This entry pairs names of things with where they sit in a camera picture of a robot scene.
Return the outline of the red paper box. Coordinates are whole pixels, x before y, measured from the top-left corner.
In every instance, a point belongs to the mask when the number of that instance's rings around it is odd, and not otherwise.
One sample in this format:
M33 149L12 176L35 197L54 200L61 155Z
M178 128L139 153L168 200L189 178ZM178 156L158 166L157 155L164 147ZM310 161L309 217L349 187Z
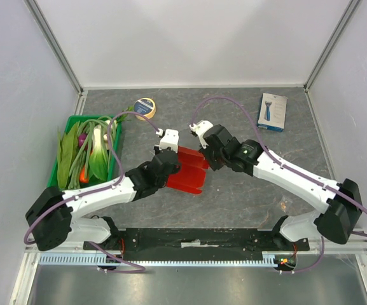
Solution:
M181 169L169 176L166 186L194 195L201 194L209 168L207 160L202 153L181 146L178 147L177 156Z

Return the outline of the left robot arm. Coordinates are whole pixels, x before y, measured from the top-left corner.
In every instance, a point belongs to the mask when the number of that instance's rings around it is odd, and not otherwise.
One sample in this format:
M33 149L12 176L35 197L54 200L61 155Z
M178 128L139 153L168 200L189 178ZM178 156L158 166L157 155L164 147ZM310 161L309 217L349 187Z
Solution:
M85 241L112 250L120 240L113 221L109 217L85 216L155 194L180 167L177 150L168 147L125 175L95 186L68 191L58 186L47 187L25 215L29 229L24 242L35 244L40 251L53 250L65 242Z

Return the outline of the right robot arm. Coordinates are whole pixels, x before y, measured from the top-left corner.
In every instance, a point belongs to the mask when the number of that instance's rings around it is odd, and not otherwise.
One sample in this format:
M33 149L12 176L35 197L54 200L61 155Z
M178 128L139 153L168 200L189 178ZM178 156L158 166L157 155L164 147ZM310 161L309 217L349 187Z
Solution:
M266 180L297 195L313 211L282 217L271 234L272 245L285 250L298 240L323 236L333 243L348 242L362 211L358 184L316 176L284 161L255 140L239 142L225 127L201 121L191 126L200 141L200 153L213 170L227 166L234 172Z

